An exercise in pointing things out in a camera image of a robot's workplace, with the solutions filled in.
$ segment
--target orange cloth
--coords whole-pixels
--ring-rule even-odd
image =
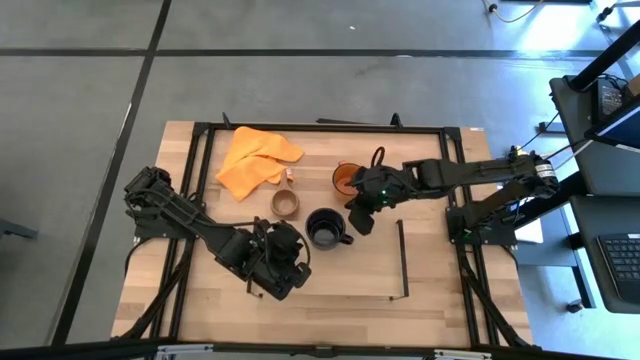
[[[295,162],[303,154],[282,135],[242,126],[233,133],[227,157],[216,179],[241,201],[265,180],[272,184],[280,182],[280,175],[287,167],[276,159]]]

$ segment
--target black metal frame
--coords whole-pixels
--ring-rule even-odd
[[[202,123],[196,123],[191,133],[191,142],[189,144],[189,152],[187,153],[187,161],[184,167],[184,173],[182,176],[182,183],[180,184],[180,195],[189,196],[189,185],[191,184],[191,176],[193,174],[193,165],[196,159],[196,151],[198,149],[198,142],[200,136],[203,134],[204,129]],[[162,268],[162,277],[160,280],[160,288],[162,288],[169,279],[171,271],[174,267],[176,251],[178,248],[178,240],[176,238],[169,240],[169,246],[167,248],[167,255],[164,260],[164,266]],[[161,306],[158,314],[151,322],[151,331],[149,333],[150,338],[155,338],[160,335],[162,318],[164,316],[164,304]]]
[[[449,151],[448,151],[448,147],[447,147],[447,136],[449,136],[449,138],[454,142],[455,145],[455,149],[456,149],[456,156],[457,156],[457,161],[463,163],[464,162],[464,154],[462,154],[463,148],[462,148],[462,138],[460,135],[460,129],[459,128],[438,128],[438,127],[405,127],[402,125],[402,122],[400,121],[400,118],[397,114],[394,114],[392,119],[391,119],[391,123],[390,125],[367,125],[367,124],[344,124],[341,123],[339,120],[336,120],[335,122],[331,122],[328,124],[316,124],[316,125],[309,125],[309,124],[266,124],[266,123],[232,123],[229,120],[229,117],[227,116],[227,114],[223,113],[223,122],[221,123],[210,123],[207,124],[208,127],[208,136],[207,136],[207,145],[205,146],[205,152],[203,155],[203,161],[201,163],[200,166],[200,177],[198,180],[198,192],[197,192],[197,198],[199,199],[199,201],[202,201],[202,194],[201,191],[204,191],[204,184],[205,184],[205,180],[206,180],[206,174],[208,172],[208,166],[209,166],[209,159],[211,158],[211,151],[212,151],[212,145],[213,145],[213,135],[215,133],[216,130],[235,130],[238,127],[241,126],[250,126],[254,129],[257,130],[266,130],[266,131],[321,131],[321,132],[361,132],[361,133],[403,133],[403,134],[425,134],[425,135],[437,135],[438,139],[440,140],[440,148],[442,151],[442,157],[445,159],[449,158]],[[197,138],[194,136],[192,137],[192,145],[193,146],[193,142],[197,141]],[[465,201],[471,201],[471,192],[469,191],[468,187],[466,190],[463,189],[463,191],[465,192]],[[453,206],[453,204],[455,204],[455,194],[452,194],[452,196],[450,196],[450,205]],[[403,276],[403,290],[404,290],[404,294],[401,297],[389,297],[389,300],[398,300],[401,299],[403,297],[406,297],[409,295],[409,282],[408,282],[408,277],[407,277],[407,272],[406,272],[406,254],[404,252],[404,231],[403,231],[403,227],[402,227],[402,220],[398,220],[398,230],[399,230],[399,239],[400,239],[400,249],[401,249],[401,263],[402,263],[402,276]],[[187,256],[191,256],[191,252],[193,250],[193,247],[189,247],[188,249],[186,248],[185,251],[189,251],[189,254]],[[463,245],[456,245],[456,251],[458,253],[458,255],[461,255],[460,251],[462,251],[464,253],[464,256],[466,256],[466,250],[464,249]],[[473,247],[473,253],[474,253],[474,259],[476,262],[476,267],[477,267],[477,271],[479,273],[479,279],[481,281],[482,287],[483,289],[487,292],[487,294],[489,293],[489,286],[488,286],[488,282],[486,280],[487,278],[487,274],[486,274],[486,269],[484,266],[484,259],[482,257],[482,253],[481,253],[482,249],[480,248],[480,246],[477,247]],[[168,259],[165,259],[165,266],[164,268],[168,268],[169,264],[167,263]],[[460,264],[459,270],[462,274],[462,265]],[[185,269],[185,277],[188,277],[189,274],[189,267],[187,267]],[[183,285],[183,287],[180,287],[180,285],[178,286],[178,292],[176,294],[176,300],[175,300],[175,306],[173,309],[173,316],[172,316],[172,320],[171,320],[171,329],[170,329],[170,333],[169,336],[171,338],[177,338],[178,335],[178,330],[179,330],[179,325],[180,325],[180,319],[181,319],[181,313],[182,313],[182,304],[184,303],[184,297],[186,295],[186,280],[184,282],[182,282],[183,280],[181,280],[181,284],[185,284]],[[466,315],[467,315],[467,323],[468,323],[468,330],[469,330],[469,338],[470,338],[470,342],[473,346],[480,344],[480,338],[479,338],[479,333],[478,333],[478,328],[477,328],[477,320],[475,317],[475,311],[474,311],[474,303],[473,303],[473,298],[472,298],[472,289],[470,287],[470,285],[465,281],[464,277],[461,275],[461,281],[462,281],[462,286],[463,286],[463,294],[464,294],[464,303],[465,303],[465,311],[466,311]],[[253,293],[252,291],[252,284],[251,282],[247,282],[247,293],[250,293],[254,296],[257,296],[259,298],[262,297],[262,294],[256,294]],[[487,318],[487,331],[489,333],[489,340],[490,340],[490,344],[491,345],[497,345],[498,341],[497,341],[497,331],[495,328],[495,324],[493,324],[493,322],[491,321],[489,314],[486,313],[486,318]]]
[[[307,124],[232,124],[226,114],[223,113],[224,122],[223,123],[211,123],[204,124],[196,123],[195,127],[206,126],[207,127],[207,142],[205,146],[205,154],[203,156],[203,162],[201,164],[199,179],[198,179],[198,193],[196,193],[195,201],[199,201],[202,203],[202,193],[204,191],[204,187],[206,184],[206,174],[209,166],[209,160],[212,151],[213,144],[213,136],[216,130],[235,130],[240,126],[252,126],[256,129],[262,130],[278,130],[278,131],[324,131],[324,132],[363,132],[363,133],[409,133],[409,134],[431,134],[437,135],[440,140],[440,148],[442,152],[442,157],[445,159],[449,158],[448,137],[454,142],[454,146],[457,153],[457,159],[459,162],[464,162],[464,154],[462,153],[462,139],[460,136],[459,128],[434,128],[434,127],[405,127],[399,121],[399,118],[394,114],[394,119],[396,121],[392,121],[393,125],[354,125],[354,124],[345,124],[345,125],[307,125]],[[197,143],[199,140],[199,136],[195,136],[197,131],[194,129],[194,136],[192,137],[192,145]],[[191,176],[192,170],[185,169],[185,176],[188,174]],[[471,201],[471,193],[467,188],[463,189],[465,193],[465,200]],[[452,192],[449,196],[449,204],[450,206],[456,205],[455,194]],[[398,222],[399,230],[402,230],[401,221]],[[404,238],[403,232],[400,231],[401,240]],[[189,261],[191,258],[191,254],[193,251],[193,247],[189,247],[189,242],[187,242],[187,247],[185,248],[186,256]],[[471,347],[466,349],[446,349],[444,351],[474,351],[474,352],[491,352],[495,355],[496,359],[540,359],[540,358],[558,358],[558,359],[577,359],[582,358],[572,354],[561,354],[561,353],[552,353],[547,351],[542,351],[537,347],[526,346],[526,344],[514,343],[512,341],[509,342],[510,346],[518,346],[516,349],[508,349],[497,345],[497,335],[492,336],[491,333],[495,332],[495,324],[492,323],[491,319],[501,319],[496,320],[500,321],[500,324],[508,326],[506,320],[502,317],[499,310],[491,303],[489,291],[488,291],[488,283],[486,282],[486,270],[484,268],[484,259],[482,254],[478,254],[477,248],[473,248],[474,259],[476,261],[476,267],[478,268],[478,272],[482,273],[484,277],[484,281],[476,280],[475,276],[469,276],[469,271],[473,273],[473,269],[470,267],[470,264],[467,260],[467,251],[465,246],[462,244],[455,244],[456,247],[456,255],[459,262],[459,271],[461,284],[463,289],[463,297],[464,297],[464,306],[467,315],[467,324],[469,330],[469,338]],[[165,259],[165,269],[169,269],[169,258]],[[87,271],[88,269],[78,268],[78,271]],[[86,344],[57,344],[53,347],[40,347],[40,348],[26,348],[26,349],[13,349],[13,350],[5,350],[0,351],[0,357],[13,359],[13,358],[25,358],[26,356],[31,356],[31,358],[48,358],[48,359],[75,359],[75,358],[93,358],[93,359],[111,359],[114,356],[118,358],[127,358],[127,356],[131,356],[134,354],[135,357],[146,356],[149,358],[153,354],[161,353],[162,351],[166,351],[167,348],[163,348],[162,346],[172,346],[172,345],[185,345],[185,344],[195,344],[193,342],[181,342],[178,341],[178,330],[181,320],[182,314],[182,305],[184,304],[184,297],[186,294],[186,279],[188,278],[189,266],[185,266],[181,269],[180,279],[178,281],[183,282],[182,290],[181,287],[178,287],[178,291],[176,294],[176,305],[173,309],[172,320],[171,320],[171,329],[169,337],[162,338],[150,338],[150,339],[128,339],[121,338],[115,339],[110,342],[96,342],[96,343],[86,343]],[[404,284],[408,290],[408,281]],[[485,307],[485,313],[487,316],[487,330],[489,333],[489,340],[493,341],[495,339],[496,344],[491,345],[482,345],[480,344],[477,320],[475,317],[474,311],[474,303],[471,293],[471,288],[476,292],[479,296],[481,302],[487,303],[490,308]],[[435,352],[443,351],[437,350],[435,348],[416,348],[416,347],[387,347],[387,346],[333,346],[333,345],[273,345],[273,344],[247,344],[247,343],[206,343],[202,345],[198,345],[199,348],[204,349],[203,351],[217,351],[217,352],[259,352],[259,353],[284,353],[284,354],[307,354],[316,357],[334,357],[337,355],[385,355],[385,356],[432,356]]]

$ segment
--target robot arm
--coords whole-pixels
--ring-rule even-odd
[[[125,187],[125,201],[136,214],[156,214],[170,227],[204,240],[216,261],[243,281],[254,281],[278,300],[291,289],[304,285],[311,274],[309,260],[296,264],[304,238],[284,221],[270,224],[259,220],[238,224],[220,224],[199,207],[179,196],[171,188],[169,174],[158,168],[145,167]],[[254,225],[253,233],[236,226]],[[304,246],[309,258],[309,247]]]
[[[350,182],[358,194],[346,205],[351,210],[349,221],[363,235],[371,232],[374,212],[408,200],[441,198],[461,185],[506,182],[483,201],[449,209],[457,214],[456,227],[463,231],[496,220],[513,221],[508,218],[512,217],[508,206],[529,196],[548,198],[558,190],[558,179],[549,161],[535,152],[517,155],[514,148],[507,158],[500,160],[457,164],[425,159],[405,162],[401,170],[382,165],[383,158],[384,148],[380,147],[373,155],[371,167],[360,168]]]

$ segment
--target concrete floor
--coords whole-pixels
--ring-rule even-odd
[[[5,0],[0,48],[146,48],[161,3]],[[598,3],[547,4],[503,24],[485,16],[481,0],[174,0],[160,48],[601,50],[637,13],[612,15],[603,33],[593,21]],[[500,10],[513,17],[529,6],[502,2]],[[109,336],[133,233],[122,188],[154,162],[167,120],[220,121],[225,111],[232,121],[387,123],[398,112],[407,125],[483,127],[500,156],[555,114],[548,80],[588,61],[156,58],[70,341]],[[40,231],[37,241],[0,241],[2,348],[47,341],[141,64],[139,57],[0,57],[0,217]],[[618,66],[611,72],[621,75]],[[565,144],[541,137],[531,146],[549,152]],[[638,316],[610,314],[601,302],[562,312],[578,296],[569,269],[521,268],[520,276],[538,345],[637,357],[640,333],[625,325]]]

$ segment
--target wooden tabletop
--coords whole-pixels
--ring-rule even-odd
[[[192,122],[168,122],[156,166],[169,171],[180,187],[193,128]],[[467,161],[489,159],[482,129],[463,128]],[[300,198],[296,216],[287,219],[301,232],[313,210],[331,207],[348,212],[333,196],[331,174],[338,162],[369,166],[378,146],[385,146],[384,163],[400,167],[403,161],[441,158],[436,135],[327,132],[278,132],[305,155],[288,164],[295,177],[292,187]],[[279,220],[269,201],[277,186],[264,183],[242,202],[236,202],[216,179],[229,148],[232,131],[216,131],[204,199],[216,221],[247,221],[253,216]],[[204,139],[196,157],[191,189],[195,189]],[[449,152],[455,158],[453,143]],[[480,200],[494,185],[473,186]],[[258,299],[246,285],[214,261],[202,241],[196,242],[185,296],[179,338],[189,341],[333,344],[383,346],[469,346],[464,301],[454,247],[448,242],[444,209],[446,198],[410,201],[375,214],[369,236],[354,236],[351,246],[331,251],[312,248],[312,275],[283,301],[265,294]],[[400,248],[396,221],[402,219],[410,296],[402,294]],[[168,241],[153,239],[133,255],[113,326],[113,335],[128,330],[156,295]],[[518,273],[513,259],[500,247],[485,246],[484,258],[491,295],[521,337],[531,341]],[[173,299],[166,307],[162,333],[168,332]],[[481,340],[487,342],[484,314],[477,300]]]

